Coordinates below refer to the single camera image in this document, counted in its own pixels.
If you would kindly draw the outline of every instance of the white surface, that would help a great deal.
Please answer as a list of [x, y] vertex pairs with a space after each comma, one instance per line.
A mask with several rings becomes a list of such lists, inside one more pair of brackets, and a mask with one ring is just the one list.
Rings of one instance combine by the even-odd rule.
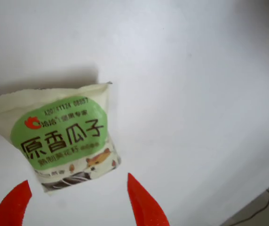
[[25, 226], [135, 226], [127, 172], [172, 226], [217, 226], [269, 186], [269, 0], [0, 0], [0, 93], [92, 64], [122, 165], [48, 197], [0, 137], [0, 201], [28, 179]]

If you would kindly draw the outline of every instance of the floor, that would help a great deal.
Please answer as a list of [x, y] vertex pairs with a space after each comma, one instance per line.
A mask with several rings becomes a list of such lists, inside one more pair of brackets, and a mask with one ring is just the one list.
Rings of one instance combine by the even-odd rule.
[[[250, 204], [245, 206], [240, 212], [235, 214], [232, 218], [230, 218], [221, 226], [232, 226], [236, 222], [249, 218], [258, 210], [265, 207], [268, 200], [269, 200], [269, 193], [268, 192], [262, 193], [260, 196], [258, 196], [255, 200], [253, 200]], [[238, 224], [238, 226], [269, 226], [269, 206], [252, 219], [242, 222], [241, 224]]]

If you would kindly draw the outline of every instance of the red plastic claw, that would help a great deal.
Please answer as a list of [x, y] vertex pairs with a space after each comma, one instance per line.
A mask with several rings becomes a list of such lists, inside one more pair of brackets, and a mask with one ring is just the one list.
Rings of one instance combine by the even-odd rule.
[[138, 226], [169, 226], [168, 219], [157, 201], [130, 173], [127, 189]]
[[32, 193], [27, 180], [12, 189], [0, 204], [0, 226], [22, 226], [31, 197]]

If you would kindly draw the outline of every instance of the cartoon character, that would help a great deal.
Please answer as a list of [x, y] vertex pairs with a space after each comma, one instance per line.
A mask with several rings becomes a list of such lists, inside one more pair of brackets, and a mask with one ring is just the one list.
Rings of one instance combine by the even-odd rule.
[[93, 158], [87, 158], [87, 167], [84, 169], [84, 172], [88, 173], [91, 179], [95, 179], [105, 172], [115, 169], [118, 164], [117, 155], [111, 152], [109, 148], [106, 148], [102, 153]]

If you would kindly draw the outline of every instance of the plastic food bag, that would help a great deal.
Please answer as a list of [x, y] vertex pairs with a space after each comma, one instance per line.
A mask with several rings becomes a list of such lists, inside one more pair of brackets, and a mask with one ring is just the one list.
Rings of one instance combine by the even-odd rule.
[[27, 158], [45, 192], [98, 178], [120, 164], [107, 131], [108, 86], [0, 96], [0, 134]]

